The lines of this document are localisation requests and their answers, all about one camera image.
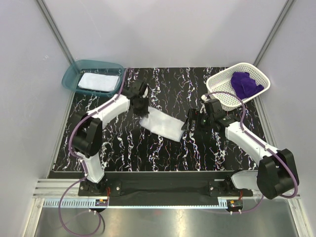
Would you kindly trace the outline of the light blue towel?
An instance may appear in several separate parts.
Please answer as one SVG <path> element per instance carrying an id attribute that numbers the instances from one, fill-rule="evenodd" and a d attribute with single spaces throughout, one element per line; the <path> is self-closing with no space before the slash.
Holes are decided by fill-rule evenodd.
<path id="1" fill-rule="evenodd" d="M 148 111 L 148 116 L 140 120 L 140 125 L 143 128 L 166 139 L 180 142 L 184 133 L 182 130 L 183 121 L 153 107 L 149 107 Z"/>

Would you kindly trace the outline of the white towel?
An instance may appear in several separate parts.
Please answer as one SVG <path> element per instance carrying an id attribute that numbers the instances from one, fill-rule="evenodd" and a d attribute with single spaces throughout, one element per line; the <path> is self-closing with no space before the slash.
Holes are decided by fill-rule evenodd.
<path id="1" fill-rule="evenodd" d="M 119 80 L 120 76 L 84 73 L 78 87 L 93 91 L 112 92 L 118 85 Z"/>

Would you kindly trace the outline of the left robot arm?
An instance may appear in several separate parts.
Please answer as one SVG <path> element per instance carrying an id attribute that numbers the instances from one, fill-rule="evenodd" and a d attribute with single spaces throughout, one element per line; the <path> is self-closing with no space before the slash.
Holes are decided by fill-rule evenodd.
<path id="1" fill-rule="evenodd" d="M 69 152 L 78 158 L 84 171 L 80 182 L 82 189 L 100 196 L 109 191 L 99 151 L 102 147 L 103 129 L 118 115 L 132 110 L 136 116 L 149 114 L 149 86 L 136 80 L 128 89 L 121 88 L 108 102 L 76 115 L 78 120 L 69 139 Z"/>

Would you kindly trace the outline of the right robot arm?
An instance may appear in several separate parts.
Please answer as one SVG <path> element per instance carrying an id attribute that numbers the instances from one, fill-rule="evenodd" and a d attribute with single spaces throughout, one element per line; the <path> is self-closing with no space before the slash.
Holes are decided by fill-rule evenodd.
<path id="1" fill-rule="evenodd" d="M 234 142 L 257 164 L 257 170 L 238 170 L 223 181 L 228 195 L 235 196 L 241 190 L 257 190 L 268 199 L 297 195 L 299 178 L 293 153 L 280 150 L 260 139 L 243 126 L 240 119 L 227 114 L 217 99 L 204 102 L 202 110 L 189 109 L 183 130 L 216 132 Z"/>

